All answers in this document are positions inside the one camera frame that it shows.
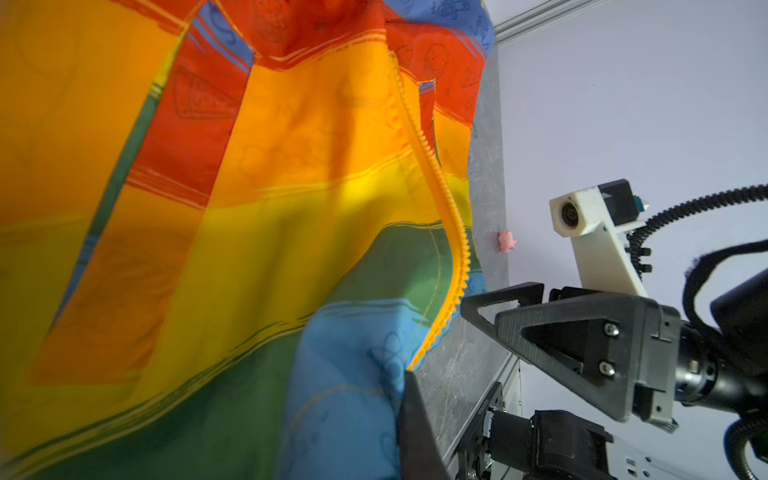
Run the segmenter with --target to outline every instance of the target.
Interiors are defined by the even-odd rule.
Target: gray marble countertop
[[[480,84],[469,145],[469,196],[475,249],[488,290],[509,286],[507,255],[498,249],[498,233],[507,230],[502,158],[502,112],[498,54],[488,57]],[[492,319],[503,307],[488,307]],[[466,320],[457,317],[416,372],[440,454],[445,456],[495,378],[507,350]]]

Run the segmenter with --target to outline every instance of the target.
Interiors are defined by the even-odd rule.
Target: colorful fabric
[[[482,288],[479,2],[0,9],[0,476],[397,476]]]

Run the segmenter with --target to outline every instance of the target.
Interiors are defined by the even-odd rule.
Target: pink toy
[[[513,251],[517,242],[509,230],[498,235],[498,248],[504,253]]]

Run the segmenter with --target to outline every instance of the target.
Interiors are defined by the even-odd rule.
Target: black cable
[[[739,480],[757,480],[750,464],[746,462],[744,448],[755,436],[768,431],[768,417],[741,419],[732,424],[725,432],[725,456]]]
[[[768,200],[768,185],[766,184],[753,185],[752,187],[737,188],[736,190],[727,190],[719,192],[718,194],[707,195],[705,197],[687,201],[684,204],[676,205],[672,208],[667,208],[663,212],[653,215],[645,222],[645,227],[640,227],[633,233],[627,235],[627,240],[629,240],[630,260],[635,271],[637,271],[637,275],[640,278],[643,276],[643,267],[641,265],[643,242],[661,227],[681,218],[699,214],[707,210],[757,202],[760,200]]]
[[[723,248],[701,257],[694,268],[688,273],[683,288],[683,311],[688,317],[694,328],[701,333],[704,339],[731,364],[749,376],[756,376],[765,371],[765,369],[748,359],[734,349],[720,331],[704,323],[696,313],[696,295],[701,287],[710,278],[715,267],[733,255],[745,255],[748,253],[760,253],[768,251],[768,239],[760,242],[743,243],[735,247]]]

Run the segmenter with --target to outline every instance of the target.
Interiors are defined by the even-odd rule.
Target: screw
[[[603,360],[600,362],[600,373],[605,375],[608,378],[612,378],[614,375],[616,375],[616,370],[614,369],[614,366],[611,365],[609,362],[606,362]]]
[[[608,336],[619,336],[619,327],[615,323],[606,322],[603,325],[603,332]]]

